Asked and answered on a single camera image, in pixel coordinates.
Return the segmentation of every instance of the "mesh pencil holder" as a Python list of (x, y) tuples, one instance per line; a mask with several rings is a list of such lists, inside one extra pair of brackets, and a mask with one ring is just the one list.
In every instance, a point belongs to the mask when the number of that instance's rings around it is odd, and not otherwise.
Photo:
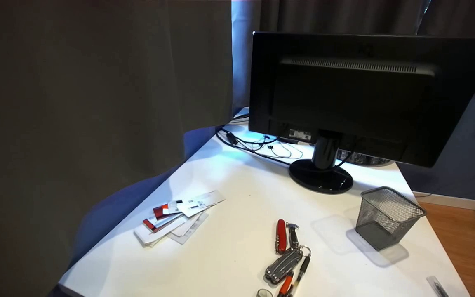
[(375, 248), (397, 244), (426, 211), (402, 194), (381, 186), (360, 194), (362, 203), (355, 231)]

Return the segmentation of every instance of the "white desk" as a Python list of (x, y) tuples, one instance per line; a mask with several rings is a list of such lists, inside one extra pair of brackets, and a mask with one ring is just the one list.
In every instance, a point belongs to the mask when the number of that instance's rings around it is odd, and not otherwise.
[[(261, 137), (247, 126), (229, 129), (240, 137)], [(311, 147), (301, 150), (308, 158), (312, 154)], [(283, 153), (277, 146), (275, 151)], [(313, 250), (296, 297), (435, 297), (426, 281), (430, 275), (451, 297), (469, 296), (426, 218), (401, 244), (382, 252), (354, 231), (362, 190), (390, 186), (414, 199), (397, 166), (343, 168), (355, 180), (349, 192), (315, 193), (294, 183), (283, 165), (213, 137), (68, 270), (60, 286), (85, 297), (254, 297), (260, 288), (276, 296), (281, 284), (267, 284), (263, 274), (277, 258), (275, 224), (283, 218), (300, 226), (300, 244)], [(154, 205), (212, 190), (226, 201), (208, 211), (185, 245), (164, 238), (143, 248), (133, 235)]]

